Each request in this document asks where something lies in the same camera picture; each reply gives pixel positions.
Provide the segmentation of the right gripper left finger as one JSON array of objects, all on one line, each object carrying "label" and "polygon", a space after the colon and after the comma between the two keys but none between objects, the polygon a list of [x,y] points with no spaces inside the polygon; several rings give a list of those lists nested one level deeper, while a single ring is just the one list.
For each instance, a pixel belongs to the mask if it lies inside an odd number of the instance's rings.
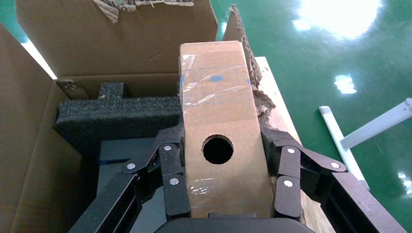
[{"label": "right gripper left finger", "polygon": [[125,162],[123,173],[133,174],[133,191],[139,206],[163,187],[165,215],[190,216],[190,203],[184,176],[182,125],[160,130],[155,142],[142,155]]}]

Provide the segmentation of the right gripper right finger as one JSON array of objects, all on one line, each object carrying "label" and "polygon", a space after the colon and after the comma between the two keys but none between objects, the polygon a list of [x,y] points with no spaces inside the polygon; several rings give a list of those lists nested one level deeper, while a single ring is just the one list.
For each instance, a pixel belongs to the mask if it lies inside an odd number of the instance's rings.
[{"label": "right gripper right finger", "polygon": [[325,201],[333,172],[346,172],[337,160],[303,147],[288,132],[261,127],[268,171],[276,177],[272,206],[273,217],[299,220],[302,214],[301,193],[313,201]]}]

